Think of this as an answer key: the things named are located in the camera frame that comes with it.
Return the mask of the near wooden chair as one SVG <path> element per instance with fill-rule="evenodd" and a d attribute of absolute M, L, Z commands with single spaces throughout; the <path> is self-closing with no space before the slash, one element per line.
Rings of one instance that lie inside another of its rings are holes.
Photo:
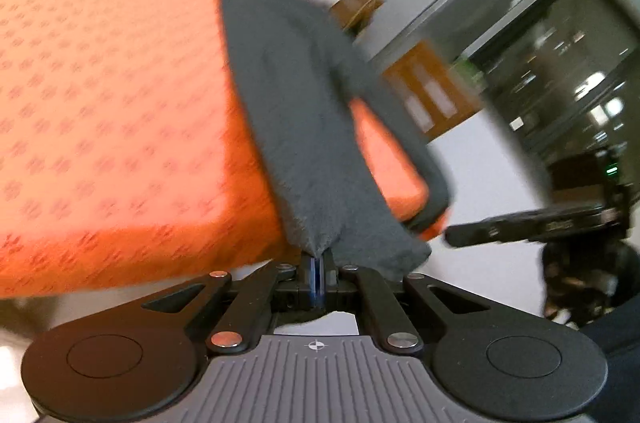
<path fill-rule="evenodd" d="M 432 140 L 482 109 L 480 98 L 426 42 L 418 42 L 384 71 L 405 109 Z"/>

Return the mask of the dark grey sweatpants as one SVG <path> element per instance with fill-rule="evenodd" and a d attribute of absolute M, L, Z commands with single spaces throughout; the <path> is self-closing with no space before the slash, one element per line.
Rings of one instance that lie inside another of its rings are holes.
<path fill-rule="evenodd" d="M 393 281 L 421 266 L 431 250 L 416 230 L 444 215 L 451 193 L 392 86 L 309 0 L 221 0 L 221 12 L 235 89 L 288 242 Z M 357 99 L 427 185 L 426 205 L 408 223 L 390 210 L 359 149 Z"/>

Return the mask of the orange floral table mat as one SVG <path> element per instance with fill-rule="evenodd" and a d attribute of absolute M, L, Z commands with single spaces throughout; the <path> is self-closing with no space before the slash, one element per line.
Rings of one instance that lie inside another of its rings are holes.
<path fill-rule="evenodd" d="M 363 101 L 350 112 L 378 189 L 408 223 L 426 183 Z M 3 297 L 195 276 L 291 249 L 221 0 L 1 0 Z"/>

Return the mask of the wooden chair with bag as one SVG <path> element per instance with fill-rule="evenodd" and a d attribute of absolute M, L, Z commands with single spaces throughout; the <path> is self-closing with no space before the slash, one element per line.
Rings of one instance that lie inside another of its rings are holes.
<path fill-rule="evenodd" d="M 332 6 L 331 14 L 345 33 L 357 37 L 384 4 L 385 0 L 339 0 Z"/>

